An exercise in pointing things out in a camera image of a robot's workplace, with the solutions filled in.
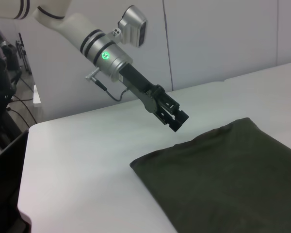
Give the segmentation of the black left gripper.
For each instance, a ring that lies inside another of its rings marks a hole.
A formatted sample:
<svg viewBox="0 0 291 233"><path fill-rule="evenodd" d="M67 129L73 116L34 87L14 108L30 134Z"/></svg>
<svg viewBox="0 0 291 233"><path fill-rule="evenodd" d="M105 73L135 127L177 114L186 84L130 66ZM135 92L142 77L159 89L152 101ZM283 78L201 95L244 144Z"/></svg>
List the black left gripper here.
<svg viewBox="0 0 291 233"><path fill-rule="evenodd" d="M144 104L145 109L154 114L164 125L176 132L189 116L179 110L179 104L165 92L160 85L148 81L131 64L120 71L122 83Z"/></svg>

